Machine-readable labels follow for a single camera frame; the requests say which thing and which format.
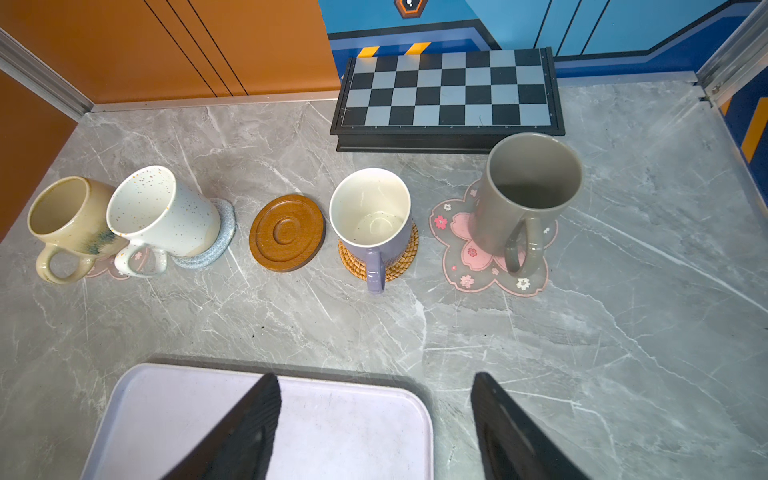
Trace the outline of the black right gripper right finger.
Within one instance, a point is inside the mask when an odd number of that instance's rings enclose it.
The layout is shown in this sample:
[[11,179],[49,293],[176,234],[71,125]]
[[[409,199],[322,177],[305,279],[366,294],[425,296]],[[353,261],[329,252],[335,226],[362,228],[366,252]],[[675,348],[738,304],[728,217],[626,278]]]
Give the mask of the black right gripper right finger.
[[586,477],[490,374],[475,374],[470,398],[487,479]]

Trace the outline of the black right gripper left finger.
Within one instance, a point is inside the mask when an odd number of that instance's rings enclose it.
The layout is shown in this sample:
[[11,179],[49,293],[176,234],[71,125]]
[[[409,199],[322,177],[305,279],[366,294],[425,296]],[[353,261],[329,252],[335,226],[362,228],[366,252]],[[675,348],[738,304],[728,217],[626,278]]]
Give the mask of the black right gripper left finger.
[[167,479],[264,479],[281,410],[276,375],[263,375]]

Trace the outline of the pink cherry blossom coaster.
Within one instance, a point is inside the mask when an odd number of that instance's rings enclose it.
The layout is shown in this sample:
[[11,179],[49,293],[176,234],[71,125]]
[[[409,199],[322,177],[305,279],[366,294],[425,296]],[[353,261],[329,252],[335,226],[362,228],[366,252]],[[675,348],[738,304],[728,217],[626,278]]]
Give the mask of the pink cherry blossom coaster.
[[[147,264],[148,260],[151,258],[151,253],[149,248],[143,248],[142,250],[136,252],[129,261],[129,265],[139,273],[142,273],[145,265]],[[114,266],[114,259],[115,256],[112,255],[107,258],[98,259],[95,261],[92,269],[86,274],[86,278],[96,278],[102,275],[109,275],[115,280],[128,280],[130,279],[129,275],[125,275],[121,273],[115,266]]]
[[465,293],[481,292],[496,285],[518,297],[538,295],[548,283],[547,265],[529,277],[514,277],[507,272],[502,257],[491,256],[471,239],[468,222],[479,184],[473,182],[461,198],[439,203],[429,217],[432,234],[446,247],[442,265],[448,283]]

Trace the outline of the woven rattan round coaster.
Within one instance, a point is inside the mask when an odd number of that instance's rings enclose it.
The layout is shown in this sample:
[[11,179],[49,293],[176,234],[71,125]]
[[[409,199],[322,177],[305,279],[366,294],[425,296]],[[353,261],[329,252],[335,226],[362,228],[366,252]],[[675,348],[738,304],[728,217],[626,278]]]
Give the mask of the woven rattan round coaster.
[[[385,268],[386,282],[393,281],[402,276],[413,263],[419,247],[419,231],[417,225],[412,223],[412,232],[407,244],[406,250],[401,257],[392,265]],[[338,252],[340,259],[349,273],[361,279],[367,279],[366,265],[357,259],[342,243],[338,241]]]

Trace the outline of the brown wooden round coaster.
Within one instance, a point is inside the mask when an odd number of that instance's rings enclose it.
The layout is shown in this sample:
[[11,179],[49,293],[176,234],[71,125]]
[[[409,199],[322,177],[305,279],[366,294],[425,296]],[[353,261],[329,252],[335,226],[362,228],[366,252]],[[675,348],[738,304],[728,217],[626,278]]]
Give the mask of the brown wooden round coaster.
[[306,265],[320,250],[325,220],[309,197],[278,197],[257,214],[249,234],[254,259],[275,272],[290,272]]

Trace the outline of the grey woven round coaster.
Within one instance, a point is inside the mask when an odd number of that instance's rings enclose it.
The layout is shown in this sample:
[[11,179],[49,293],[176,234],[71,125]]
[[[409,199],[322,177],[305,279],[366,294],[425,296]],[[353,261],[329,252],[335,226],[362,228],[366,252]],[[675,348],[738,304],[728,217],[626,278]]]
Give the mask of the grey woven round coaster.
[[203,253],[193,257],[174,257],[173,262],[181,268],[198,270],[208,267],[221,257],[229,247],[236,232],[236,216],[234,206],[225,199],[212,198],[210,202],[216,207],[220,216],[220,230],[212,246]]

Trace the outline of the grey ceramic mug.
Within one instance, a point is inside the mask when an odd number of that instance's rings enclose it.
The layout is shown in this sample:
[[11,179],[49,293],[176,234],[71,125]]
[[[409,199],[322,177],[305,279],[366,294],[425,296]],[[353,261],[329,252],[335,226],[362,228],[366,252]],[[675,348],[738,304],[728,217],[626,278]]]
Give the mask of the grey ceramic mug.
[[518,133],[491,150],[478,184],[470,238],[513,277],[544,262],[544,229],[573,202],[583,183],[577,153],[556,138]]

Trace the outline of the purple white ceramic mug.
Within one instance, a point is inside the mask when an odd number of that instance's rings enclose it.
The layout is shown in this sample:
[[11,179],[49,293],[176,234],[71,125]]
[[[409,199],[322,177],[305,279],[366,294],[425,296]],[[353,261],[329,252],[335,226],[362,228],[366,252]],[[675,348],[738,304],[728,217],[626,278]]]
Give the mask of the purple white ceramic mug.
[[404,255],[412,234],[412,200],[404,181],[382,168],[350,174],[331,196],[329,219],[345,248],[364,264],[368,290],[383,292],[386,269]]

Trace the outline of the yellow ceramic mug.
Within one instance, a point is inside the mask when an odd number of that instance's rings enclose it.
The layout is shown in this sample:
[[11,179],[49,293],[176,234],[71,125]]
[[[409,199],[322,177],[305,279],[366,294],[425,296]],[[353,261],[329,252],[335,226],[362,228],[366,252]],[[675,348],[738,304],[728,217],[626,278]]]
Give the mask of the yellow ceramic mug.
[[[34,200],[27,226],[45,248],[36,260],[38,275],[52,284],[65,285],[85,277],[96,261],[117,254],[129,241],[107,224],[107,207],[116,188],[106,183],[70,176],[47,187]],[[78,258],[76,270],[59,277],[52,258],[66,251]]]

